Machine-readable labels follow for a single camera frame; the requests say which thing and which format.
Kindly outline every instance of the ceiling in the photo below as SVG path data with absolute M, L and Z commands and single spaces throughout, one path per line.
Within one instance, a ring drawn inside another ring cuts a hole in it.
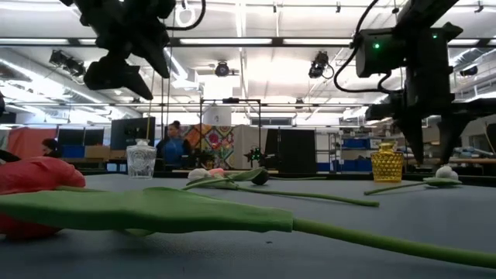
M 464 29 L 462 38 L 496 36 L 496 1 L 482 1 L 484 10 L 477 9 L 477 1 L 460 0 L 455 8 L 445 14 L 436 26 L 451 22 Z M 370 0 L 342 0 L 342 8 L 336 13 L 336 2 L 327 0 L 277 0 L 277 12 L 274 12 L 273 0 L 207 0 L 207 12 L 201 24 L 191 31 L 169 32 L 175 37 L 350 37 L 357 21 Z M 395 24 L 391 13 L 394 4 L 401 7 L 404 0 L 380 0 L 363 22 L 362 28 L 383 28 Z M 200 1 L 189 0 L 188 4 L 198 15 Z M 181 21 L 188 21 L 187 12 L 179 16 Z M 165 21 L 168 26 L 176 26 L 174 15 Z M 56 0 L 0 0 L 0 37 L 24 38 L 95 38 L 91 28 L 79 23 L 78 11 L 67 8 Z M 16 63 L 39 73 L 46 79 L 55 80 L 63 86 L 76 91 L 87 92 L 100 102 L 131 102 L 137 97 L 131 91 L 120 89 L 88 92 L 83 84 L 76 84 L 70 76 L 55 69 L 49 62 L 53 50 L 62 50 L 67 55 L 89 65 L 106 54 L 106 50 L 93 47 L 47 47 L 18 46 L 3 49 L 0 59 Z M 198 81 L 208 82 L 215 79 L 213 67 L 218 61 L 226 61 L 229 68 L 236 73 L 243 70 L 246 92 L 242 90 L 241 75 L 225 79 L 232 84 L 232 95 L 238 98 L 259 98 L 266 103 L 294 103 L 296 98 L 303 98 L 307 103 L 372 103 L 383 97 L 381 93 L 349 94 L 338 91 L 332 82 L 324 78 L 311 79 L 308 69 L 315 55 L 327 51 L 331 65 L 339 67 L 350 55 L 350 50 L 343 48 L 293 48 L 293 47 L 178 47 L 169 50 L 177 63 L 184 69 L 191 69 L 198 74 Z M 465 51 L 451 49 L 450 57 Z M 148 63 L 139 57 L 131 56 L 131 64 L 140 65 L 142 75 L 150 88 L 153 88 L 153 102 L 188 103 L 199 100 L 199 90 L 186 90 L 153 73 Z M 402 73 L 395 71 L 384 85 L 396 89 L 401 86 Z M 346 88 L 370 88 L 376 86 L 380 77 L 359 79 L 352 65 L 340 75 L 339 83 Z M 74 102 L 88 102 L 88 99 Z M 319 113 L 341 113 L 346 108 L 322 108 Z M 129 111 L 146 112 L 147 107 L 129 108 Z M 197 108 L 185 108 L 175 105 L 172 112 L 194 112 Z M 294 108 L 265 108 L 268 112 L 290 112 Z

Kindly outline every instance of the red tulip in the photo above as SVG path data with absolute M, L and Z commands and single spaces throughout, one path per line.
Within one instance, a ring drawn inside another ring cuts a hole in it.
M 51 157 L 34 157 L 0 166 L 0 195 L 51 191 L 61 185 L 84 187 L 84 176 L 74 166 Z M 51 236 L 58 228 L 18 221 L 0 214 L 0 234 L 9 239 Z

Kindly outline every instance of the desk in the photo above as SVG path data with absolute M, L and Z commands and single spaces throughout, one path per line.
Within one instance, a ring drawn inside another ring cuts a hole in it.
M 87 177 L 91 188 L 182 188 L 187 179 L 134 181 Z M 267 189 L 310 191 L 381 202 L 366 208 L 334 201 L 195 189 L 243 204 L 284 208 L 296 217 L 425 243 L 496 253 L 496 189 L 424 187 L 364 197 L 372 181 L 268 181 Z M 133 238 L 117 232 L 64 230 L 29 243 L 0 242 L 2 279 L 494 279 L 496 270 L 466 267 L 293 232 L 193 232 Z

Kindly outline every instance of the person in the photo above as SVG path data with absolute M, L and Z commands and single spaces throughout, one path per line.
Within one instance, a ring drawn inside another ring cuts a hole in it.
M 43 142 L 41 142 L 41 145 L 44 157 L 62 157 L 62 151 L 60 150 L 59 143 L 55 139 L 44 139 Z
M 191 144 L 181 136 L 181 123 L 174 121 L 167 127 L 167 135 L 157 144 L 157 157 L 168 167 L 181 167 L 183 155 L 191 155 Z

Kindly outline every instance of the blue shirt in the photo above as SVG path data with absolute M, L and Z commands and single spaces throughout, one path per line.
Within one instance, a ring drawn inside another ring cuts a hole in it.
M 184 139 L 182 138 L 169 139 L 162 150 L 166 165 L 177 167 L 181 165 L 181 158 L 184 155 L 183 144 Z

